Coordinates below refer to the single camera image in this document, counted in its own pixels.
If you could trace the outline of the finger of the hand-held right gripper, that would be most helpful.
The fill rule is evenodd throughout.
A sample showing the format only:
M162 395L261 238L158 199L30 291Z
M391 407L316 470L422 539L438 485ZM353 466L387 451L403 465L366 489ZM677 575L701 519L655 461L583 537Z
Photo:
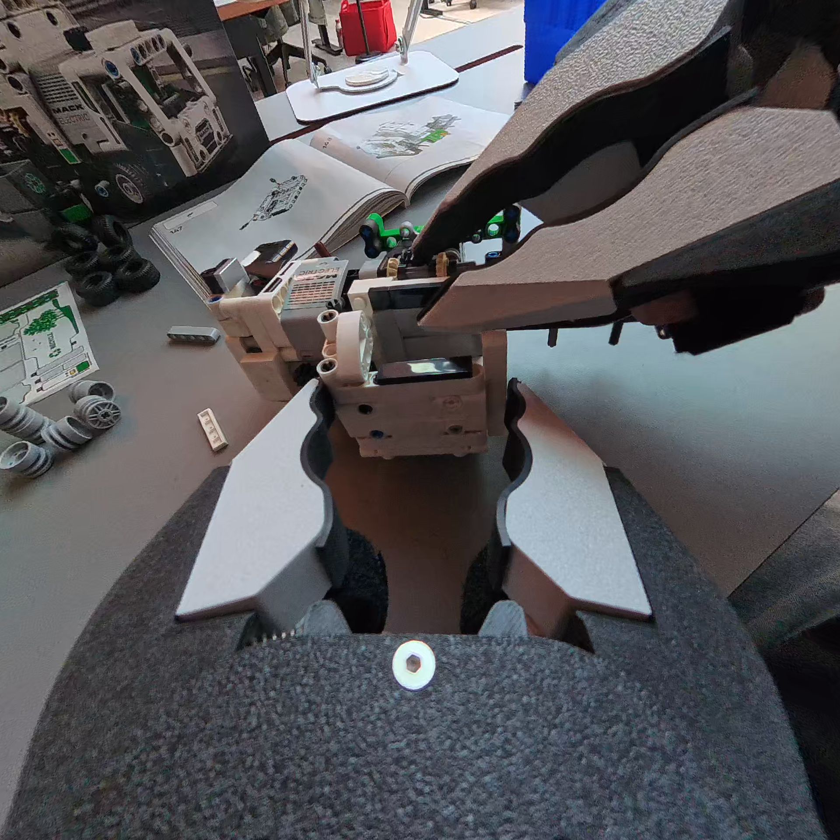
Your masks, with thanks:
M604 148L649 151L728 98L734 2L633 2L564 53L449 190L413 247L463 242Z
M452 280L419 324L540 329L724 288L807 298L838 282L838 164L833 112L731 110L613 204L540 226L501 262Z

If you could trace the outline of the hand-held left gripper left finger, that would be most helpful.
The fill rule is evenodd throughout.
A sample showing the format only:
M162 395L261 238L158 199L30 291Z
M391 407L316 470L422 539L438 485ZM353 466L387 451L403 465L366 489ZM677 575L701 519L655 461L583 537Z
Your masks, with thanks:
M312 380L232 460L177 621L254 613L287 632L341 586L349 538L324 480L333 419L328 389Z

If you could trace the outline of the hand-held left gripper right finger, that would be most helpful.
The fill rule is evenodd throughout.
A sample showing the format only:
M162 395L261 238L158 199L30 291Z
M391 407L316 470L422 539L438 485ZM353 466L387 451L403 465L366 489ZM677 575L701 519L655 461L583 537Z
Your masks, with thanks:
M544 637L577 612L649 622L654 611L601 458L517 378L507 387L509 483L487 562L490 585Z

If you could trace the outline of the white lego truck model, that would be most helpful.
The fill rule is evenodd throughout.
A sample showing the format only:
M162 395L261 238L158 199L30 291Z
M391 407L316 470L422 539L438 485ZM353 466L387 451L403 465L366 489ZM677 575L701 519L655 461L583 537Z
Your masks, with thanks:
M413 266L419 227L360 226L366 261L298 259L290 240L205 269L206 305L257 393L287 404L324 385L363 457L465 456L506 433L508 335L435 332L419 316L456 269L461 247Z

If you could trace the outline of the lego set box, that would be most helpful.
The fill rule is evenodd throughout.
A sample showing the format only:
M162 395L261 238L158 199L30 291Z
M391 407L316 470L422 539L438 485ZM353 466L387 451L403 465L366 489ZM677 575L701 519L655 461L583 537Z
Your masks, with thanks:
M210 2L1 2L1 281L240 177L266 130Z

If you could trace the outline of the blue plastic bin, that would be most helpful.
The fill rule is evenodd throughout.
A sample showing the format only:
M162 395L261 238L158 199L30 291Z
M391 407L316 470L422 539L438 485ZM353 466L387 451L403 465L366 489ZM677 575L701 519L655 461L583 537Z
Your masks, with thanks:
M603 5L603 1L525 1L524 80L537 84L560 49Z

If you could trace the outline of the white desk stand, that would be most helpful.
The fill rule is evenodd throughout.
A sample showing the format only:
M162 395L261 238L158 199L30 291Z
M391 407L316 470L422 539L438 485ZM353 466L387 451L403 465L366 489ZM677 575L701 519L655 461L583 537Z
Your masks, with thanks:
M409 4L406 21L396 41L396 52L338 71L323 73L314 62L311 45L304 45L308 80L286 89L287 99L300 123L332 119L413 98L456 84L459 72L433 54L412 50L417 20L425 2Z

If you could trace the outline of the pile of grey wheel rims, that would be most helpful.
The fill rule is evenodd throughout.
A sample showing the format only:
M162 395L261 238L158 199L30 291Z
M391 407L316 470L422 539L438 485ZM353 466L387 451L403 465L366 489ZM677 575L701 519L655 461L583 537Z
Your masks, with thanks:
M72 412L59 420L8 397L1 399L1 428L14 441L1 454L3 473L35 479L61 458L116 426L122 416L113 387L84 380L69 390Z

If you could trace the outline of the red container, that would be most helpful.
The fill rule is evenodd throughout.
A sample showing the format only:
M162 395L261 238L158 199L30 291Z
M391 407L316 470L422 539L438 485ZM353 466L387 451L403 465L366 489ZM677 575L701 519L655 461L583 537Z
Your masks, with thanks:
M390 1L342 1L339 20L343 51L348 57L386 53L396 44L396 27Z

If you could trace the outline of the green and white sticker sheet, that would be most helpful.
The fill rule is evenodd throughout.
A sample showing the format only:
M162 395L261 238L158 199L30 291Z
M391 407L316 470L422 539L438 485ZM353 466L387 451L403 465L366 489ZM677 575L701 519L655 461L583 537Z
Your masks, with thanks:
M38 402L99 371L67 282L1 311L1 396Z

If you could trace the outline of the open instruction booklet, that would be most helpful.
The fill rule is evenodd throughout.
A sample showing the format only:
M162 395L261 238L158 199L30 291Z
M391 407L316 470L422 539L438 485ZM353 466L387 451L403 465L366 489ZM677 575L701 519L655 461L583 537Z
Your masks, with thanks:
M419 186L470 165L509 120L442 96L362 112L271 145L227 190L171 216L151 238L203 299L281 246L335 251L371 214L407 207Z

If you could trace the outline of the pile of black tyres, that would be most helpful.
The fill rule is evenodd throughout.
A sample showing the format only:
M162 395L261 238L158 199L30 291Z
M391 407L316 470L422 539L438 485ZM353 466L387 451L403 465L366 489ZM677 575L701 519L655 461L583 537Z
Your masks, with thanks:
M160 271L139 254L130 231L114 215L59 224L49 242L66 255L73 289L89 307L104 308L123 295L150 291L161 281Z

